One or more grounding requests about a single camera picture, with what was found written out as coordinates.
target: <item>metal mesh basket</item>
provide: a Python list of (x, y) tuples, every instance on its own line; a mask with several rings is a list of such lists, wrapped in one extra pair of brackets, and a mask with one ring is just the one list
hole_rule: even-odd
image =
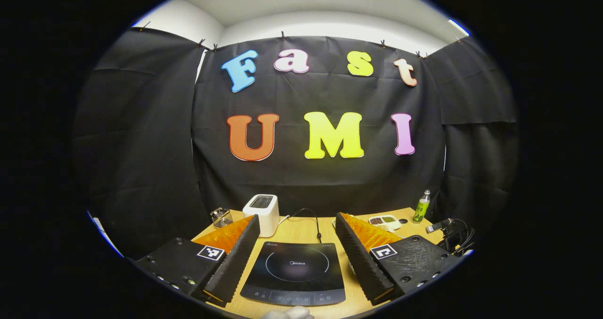
[(217, 229), (224, 227), (228, 224), (232, 224), (232, 214), (229, 209), (223, 209), (219, 207), (211, 213), (213, 226)]

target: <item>white glove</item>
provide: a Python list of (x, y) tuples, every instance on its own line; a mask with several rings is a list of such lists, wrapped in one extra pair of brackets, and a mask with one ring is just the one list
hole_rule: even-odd
[(314, 315), (310, 315), (310, 310), (303, 306), (295, 306), (285, 312), (270, 311), (261, 319), (314, 319)]

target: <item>plastic bottle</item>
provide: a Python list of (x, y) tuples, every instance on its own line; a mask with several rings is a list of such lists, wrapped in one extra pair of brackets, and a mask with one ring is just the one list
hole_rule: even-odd
[(416, 205), (416, 211), (413, 216), (413, 222), (416, 224), (420, 223), (423, 220), (423, 217), (425, 216), (425, 212), (427, 212), (427, 207), (429, 206), (429, 201), (430, 201), (430, 199), (429, 199), (430, 193), (431, 192), (429, 192), (429, 190), (425, 190), (425, 193), (418, 201), (418, 205)]

